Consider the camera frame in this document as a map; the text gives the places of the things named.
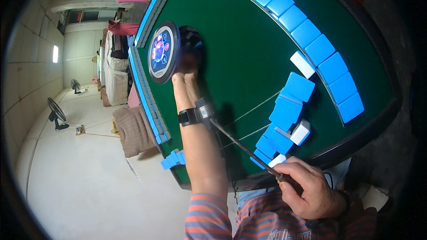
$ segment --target white wall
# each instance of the white wall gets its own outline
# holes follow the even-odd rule
[[[50,0],[29,0],[8,42],[3,117],[9,160],[15,167],[18,151],[34,121],[63,89],[64,36],[56,28],[59,13],[48,10]],[[53,46],[59,47],[53,63]]]
[[[90,83],[97,75],[97,64],[92,57],[97,54],[99,41],[107,22],[70,24],[64,38],[64,87],[70,87],[71,79],[80,84]]]

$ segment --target mahjong table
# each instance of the mahjong table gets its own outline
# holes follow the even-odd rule
[[[316,73],[309,79],[315,83],[312,96],[300,114],[311,124],[311,133],[300,146],[293,145],[290,154],[323,169],[334,166],[378,137],[401,107],[385,40],[352,0],[151,0],[129,57],[141,105],[163,157],[183,149],[172,82],[154,83],[147,63],[153,51],[150,40],[165,21],[200,33],[205,50],[199,71],[201,95],[212,102],[219,122],[252,151],[270,124],[275,99],[290,73],[301,74],[290,61],[296,51]],[[335,53],[345,62],[363,104],[363,111],[350,120],[343,120],[330,83],[317,68]],[[217,138],[230,190],[276,184],[228,138],[220,133]],[[183,189],[191,189],[185,165],[170,170]]]

